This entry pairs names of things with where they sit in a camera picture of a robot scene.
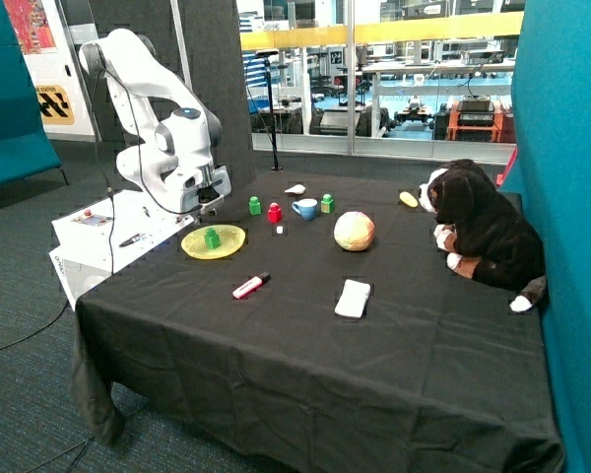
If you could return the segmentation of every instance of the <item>white box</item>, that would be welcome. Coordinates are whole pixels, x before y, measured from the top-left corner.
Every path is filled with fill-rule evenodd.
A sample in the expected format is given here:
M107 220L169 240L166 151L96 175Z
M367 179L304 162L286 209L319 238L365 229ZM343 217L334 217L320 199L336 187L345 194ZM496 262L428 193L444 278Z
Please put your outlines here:
M49 256L73 310L77 298L112 269L118 272L194 222L190 215L164 210L147 213L145 199L142 192L123 190L114 196L113 207L107 198L52 222L59 246ZM136 235L138 241L120 246Z

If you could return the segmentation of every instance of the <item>stuffed dog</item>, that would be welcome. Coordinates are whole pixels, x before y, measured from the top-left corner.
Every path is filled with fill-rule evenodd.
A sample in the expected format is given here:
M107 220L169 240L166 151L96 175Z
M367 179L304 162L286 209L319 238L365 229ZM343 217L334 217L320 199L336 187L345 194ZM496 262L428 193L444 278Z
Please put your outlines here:
M510 304L522 312L545 294L543 244L534 228L471 160L435 170L421 185L421 206L435 213L433 235L447 266L465 278L520 291Z

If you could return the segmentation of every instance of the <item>yellow plate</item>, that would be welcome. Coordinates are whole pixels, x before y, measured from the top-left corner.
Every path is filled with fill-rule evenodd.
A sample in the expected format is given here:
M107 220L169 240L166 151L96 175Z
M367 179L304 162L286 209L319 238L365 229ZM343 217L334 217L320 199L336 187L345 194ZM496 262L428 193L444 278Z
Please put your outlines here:
M410 207L418 207L418 200L416 200L416 197L414 197L409 192L401 192L399 198L405 205Z
M208 229L215 229L221 245L210 249L206 245L204 236ZM245 243L245 232L233 225L211 225L203 229L191 232L181 241L181 249L186 251L188 256L197 259L219 259L237 252Z

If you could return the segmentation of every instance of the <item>glass window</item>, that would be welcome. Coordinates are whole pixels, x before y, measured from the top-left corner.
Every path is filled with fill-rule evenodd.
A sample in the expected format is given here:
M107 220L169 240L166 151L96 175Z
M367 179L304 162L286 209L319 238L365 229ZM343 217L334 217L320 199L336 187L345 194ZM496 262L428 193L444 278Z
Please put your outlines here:
M505 164L524 4L238 0L254 147Z

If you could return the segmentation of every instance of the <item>pink marker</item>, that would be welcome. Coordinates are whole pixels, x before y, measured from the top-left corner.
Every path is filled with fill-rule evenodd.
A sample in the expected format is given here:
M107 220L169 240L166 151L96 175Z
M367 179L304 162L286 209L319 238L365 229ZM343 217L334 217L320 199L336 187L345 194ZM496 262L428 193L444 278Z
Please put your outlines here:
M241 298L247 296L252 291L255 291L258 288L260 288L263 284L267 283L267 281L269 281L269 280L270 280L269 273L262 273L258 276L254 276L252 279L247 281L245 284L236 288L236 290L234 290L232 295L237 299L241 299Z

